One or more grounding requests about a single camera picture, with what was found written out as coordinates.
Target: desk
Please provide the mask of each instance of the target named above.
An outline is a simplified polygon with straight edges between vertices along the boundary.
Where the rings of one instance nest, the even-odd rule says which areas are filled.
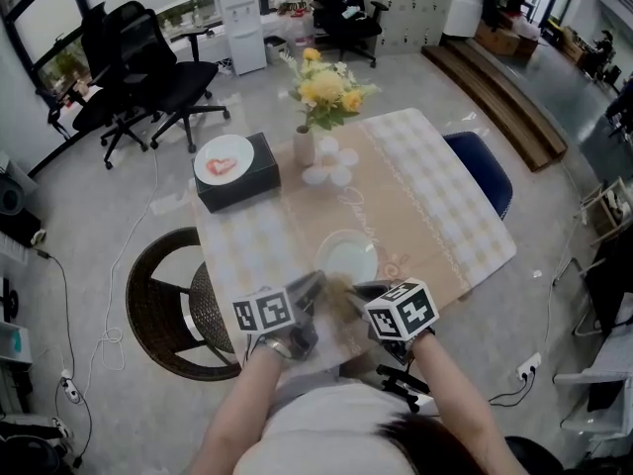
[[[484,192],[415,109],[324,134],[315,166],[294,164],[292,143],[273,148],[281,190],[211,214],[192,191],[207,269],[242,360],[246,336],[231,300],[282,287],[316,270],[319,246],[340,230],[378,249],[377,278],[424,280],[439,309],[491,276],[516,246]],[[337,301],[316,306],[319,343],[285,378],[322,371],[374,346],[368,325]]]

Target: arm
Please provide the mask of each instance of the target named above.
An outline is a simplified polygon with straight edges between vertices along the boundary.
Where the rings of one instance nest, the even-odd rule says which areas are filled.
[[[258,346],[216,413],[191,467],[191,475],[230,475],[259,441],[281,375],[283,359]]]
[[[525,475],[501,435],[488,402],[464,376],[439,341],[423,332],[413,354],[440,418],[489,475]]]

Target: wooden step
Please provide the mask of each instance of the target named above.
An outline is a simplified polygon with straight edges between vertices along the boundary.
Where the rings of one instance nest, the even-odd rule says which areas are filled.
[[[533,172],[546,167],[553,157],[534,132],[493,88],[486,76],[478,73],[460,56],[441,46],[422,48],[422,53],[464,90],[493,120]]]
[[[559,158],[567,151],[567,144],[562,137],[547,121],[530,100],[499,72],[487,59],[468,46],[464,41],[448,41],[446,46],[464,60],[466,60],[478,73],[485,75],[493,88],[512,106],[512,109],[532,129],[547,152],[555,158]]]

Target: black office chair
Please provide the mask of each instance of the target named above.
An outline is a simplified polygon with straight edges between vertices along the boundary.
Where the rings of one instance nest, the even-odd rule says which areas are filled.
[[[102,89],[88,100],[72,122],[72,127],[78,132],[87,134],[101,127],[116,124],[113,129],[101,136],[103,146],[108,144],[107,138],[113,136],[104,157],[106,168],[112,169],[110,155],[123,134],[137,142],[143,152],[147,151],[147,145],[132,132],[131,126],[149,115],[148,113],[134,115],[134,99],[130,89],[124,84],[121,72],[113,68],[110,63],[109,49],[104,35],[104,23],[107,19],[104,5],[102,3],[91,9],[81,24],[83,32],[81,45],[92,75],[90,85],[101,86]],[[118,12],[133,14],[138,12],[138,9],[131,7]],[[126,120],[120,117],[124,113],[127,115]]]
[[[363,0],[315,0],[315,26],[323,28],[331,41],[340,48],[340,60],[346,51],[352,51],[372,60],[371,66],[376,67],[376,57],[366,49],[364,41],[378,37],[383,29],[378,24],[381,11],[389,11],[389,7],[372,2],[375,7],[372,17],[365,14],[357,14],[350,19],[345,19],[342,13],[348,6],[358,6],[365,11]]]
[[[216,77],[218,66],[205,61],[177,62],[160,32],[156,14],[150,9],[144,9],[130,23],[110,18],[106,23],[108,40],[116,45],[114,61],[125,71],[126,83],[149,111],[170,115],[151,138],[150,146],[157,149],[157,139],[182,120],[189,152],[194,153],[190,115],[222,111],[225,120],[230,118],[226,106],[195,105],[203,95],[211,97],[207,86]]]

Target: trash bin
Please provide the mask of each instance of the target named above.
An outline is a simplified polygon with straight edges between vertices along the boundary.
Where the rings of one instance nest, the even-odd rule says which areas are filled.
[[[266,46],[266,60],[271,65],[278,65],[283,60],[279,57],[280,52],[288,54],[288,43],[281,37],[271,36],[264,39]]]

